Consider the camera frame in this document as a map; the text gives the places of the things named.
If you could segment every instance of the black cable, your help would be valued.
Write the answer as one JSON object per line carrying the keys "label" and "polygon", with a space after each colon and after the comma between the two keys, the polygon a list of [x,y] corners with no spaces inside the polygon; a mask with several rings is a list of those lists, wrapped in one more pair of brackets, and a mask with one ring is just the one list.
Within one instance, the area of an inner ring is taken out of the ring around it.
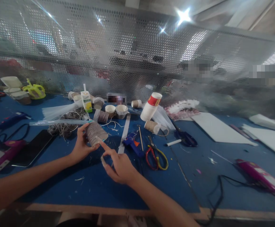
{"label": "black cable", "polygon": [[218,183],[220,184],[220,191],[221,191],[221,194],[220,194],[220,197],[219,197],[218,201],[216,202],[215,206],[212,206],[212,207],[213,207],[213,210],[212,210],[212,212],[211,212],[211,217],[210,217],[210,219],[209,219],[206,223],[202,223],[202,222],[196,220],[196,222],[197,222],[198,224],[202,225],[202,226],[208,226],[208,225],[210,225],[210,224],[212,223],[212,221],[213,221],[213,219],[214,219],[214,217],[215,217],[216,210],[218,209],[219,205],[221,204],[221,202],[222,202],[222,200],[223,200],[224,191],[223,191],[223,185],[222,185],[222,180],[221,180],[222,178],[224,178],[224,179],[225,179],[226,181],[228,181],[228,182],[229,182],[229,180],[232,180],[232,181],[234,181],[234,182],[236,182],[236,183],[239,183],[239,184],[241,184],[241,185],[243,185],[243,186],[246,186],[246,187],[254,187],[254,186],[255,186],[255,185],[252,184],[252,183],[244,183],[244,182],[240,182],[240,181],[238,181],[238,180],[232,179],[232,178],[230,178],[230,177],[227,177],[227,176],[225,176],[225,175],[218,175]]}
{"label": "black cable", "polygon": [[3,139],[0,140],[0,144],[5,143],[5,142],[8,141],[9,139],[11,139],[15,134],[18,133],[18,131],[21,130],[21,128],[23,128],[23,127],[26,126],[26,125],[27,125],[27,129],[26,129],[26,132],[25,132],[24,136],[23,136],[22,138],[20,138],[20,139],[17,139],[17,140],[23,140],[23,139],[25,139],[26,136],[27,136],[28,133],[29,133],[29,130],[30,130],[30,125],[29,125],[29,124],[23,124],[23,125],[21,125],[21,126],[20,126],[17,130],[15,130],[9,137],[7,137],[7,134],[6,134],[6,133],[0,134],[0,138],[1,138],[2,136],[4,136]]}

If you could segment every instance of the smartphone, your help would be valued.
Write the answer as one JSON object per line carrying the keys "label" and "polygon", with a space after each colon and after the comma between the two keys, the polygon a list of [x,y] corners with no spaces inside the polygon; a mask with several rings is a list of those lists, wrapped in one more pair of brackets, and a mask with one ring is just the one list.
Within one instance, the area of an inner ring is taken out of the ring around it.
{"label": "smartphone", "polygon": [[29,167],[40,153],[53,141],[52,135],[46,129],[42,130],[34,139],[25,145],[11,160],[12,166]]}

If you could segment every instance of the juice box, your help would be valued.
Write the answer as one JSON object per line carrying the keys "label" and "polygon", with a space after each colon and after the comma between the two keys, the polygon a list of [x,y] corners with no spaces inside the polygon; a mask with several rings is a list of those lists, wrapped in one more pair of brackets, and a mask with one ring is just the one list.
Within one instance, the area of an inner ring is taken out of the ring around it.
{"label": "juice box", "polygon": [[88,91],[81,91],[81,97],[83,101],[83,107],[86,112],[91,113],[92,112],[92,106],[91,106],[91,95]]}

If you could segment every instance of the metal mesh panel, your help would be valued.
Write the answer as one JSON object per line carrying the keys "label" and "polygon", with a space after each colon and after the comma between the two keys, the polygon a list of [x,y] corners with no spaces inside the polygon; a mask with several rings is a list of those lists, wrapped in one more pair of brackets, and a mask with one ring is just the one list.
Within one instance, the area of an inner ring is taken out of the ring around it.
{"label": "metal mesh panel", "polygon": [[275,64],[275,38],[177,20],[99,1],[0,0],[0,61],[21,64],[0,65],[0,77],[47,93],[86,83],[96,96],[146,101],[157,91],[163,106],[195,98],[216,113],[275,116],[275,86],[249,79],[253,65]]}

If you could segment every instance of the red handle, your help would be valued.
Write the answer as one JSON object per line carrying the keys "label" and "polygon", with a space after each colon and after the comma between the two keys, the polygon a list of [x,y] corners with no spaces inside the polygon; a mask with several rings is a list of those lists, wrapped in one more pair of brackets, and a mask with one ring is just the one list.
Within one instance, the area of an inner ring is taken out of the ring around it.
{"label": "red handle", "polygon": [[[152,155],[153,155],[153,158],[154,158],[154,161],[155,161],[155,163],[156,163],[156,168],[154,168],[153,166],[151,166],[151,164],[150,164],[150,162],[149,162],[149,160],[148,160],[148,154],[149,154],[150,151],[151,151],[151,153],[152,153]],[[154,155],[154,152],[153,152],[152,147],[149,147],[148,150],[147,150],[147,152],[146,152],[146,162],[147,162],[148,166],[149,166],[152,170],[158,170],[158,163],[157,163],[157,160],[156,160],[156,157],[155,157],[155,155]]]}

